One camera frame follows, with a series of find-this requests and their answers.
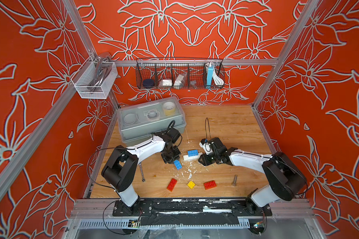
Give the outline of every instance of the mesh basket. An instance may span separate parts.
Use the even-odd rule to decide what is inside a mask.
[[[136,82],[139,89],[160,88],[160,89],[219,89],[225,84],[225,69],[220,59],[178,59],[163,60],[160,58],[137,59]],[[215,73],[222,79],[223,84],[216,85],[214,79],[207,85],[207,67],[206,63],[213,63]],[[176,86],[175,81],[179,75],[184,76],[183,85]],[[153,86],[144,86],[143,81],[152,79]],[[163,80],[171,81],[171,86],[162,85]]]
[[[103,63],[111,64],[112,69],[109,75],[104,79],[100,86],[89,86],[94,78],[96,67],[92,62],[85,72],[81,75],[78,81],[75,83],[75,88],[81,98],[85,99],[106,99],[110,90],[112,89],[115,78],[117,77],[117,68],[115,63]]]

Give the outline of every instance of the white cable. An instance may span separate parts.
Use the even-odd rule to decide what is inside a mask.
[[[210,63],[206,63],[205,67],[209,68],[210,65],[213,65],[211,62]],[[219,78],[217,76],[217,74],[215,73],[215,67],[213,67],[213,75],[212,75],[213,79],[214,79],[214,83],[218,86],[221,86],[224,84],[224,81]]]

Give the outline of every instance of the floral wallpaper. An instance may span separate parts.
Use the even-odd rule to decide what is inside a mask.
[[[60,0],[0,1],[0,172],[87,57]]]
[[[359,0],[319,2],[258,112],[328,238],[359,238]]]
[[[74,95],[0,202],[0,238],[61,238],[113,114],[109,100]]]
[[[98,53],[141,57],[276,59],[307,0],[75,0]],[[269,66],[226,67],[218,90],[136,88],[135,69],[120,67],[113,91],[133,105],[176,96],[182,104],[250,104]]]
[[[0,0],[0,172],[87,58],[60,0]],[[74,95],[0,202],[0,238],[61,236],[113,114]]]

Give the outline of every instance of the faucet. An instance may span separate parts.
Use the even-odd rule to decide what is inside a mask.
[[[97,56],[97,67],[95,71],[95,77],[94,79],[89,83],[89,86],[100,86],[104,79],[109,75],[110,70],[112,69],[111,66],[105,66],[102,67],[103,62],[109,62],[110,61],[110,53],[109,52],[103,52],[100,55]]]

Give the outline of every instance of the small gray object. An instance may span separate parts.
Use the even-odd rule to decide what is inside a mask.
[[[233,186],[237,185],[237,175],[234,176],[234,181],[231,183],[231,185]]]
[[[142,171],[142,165],[141,163],[138,164],[141,170],[141,176],[142,176],[142,182],[145,182],[145,178],[144,178],[144,172]]]

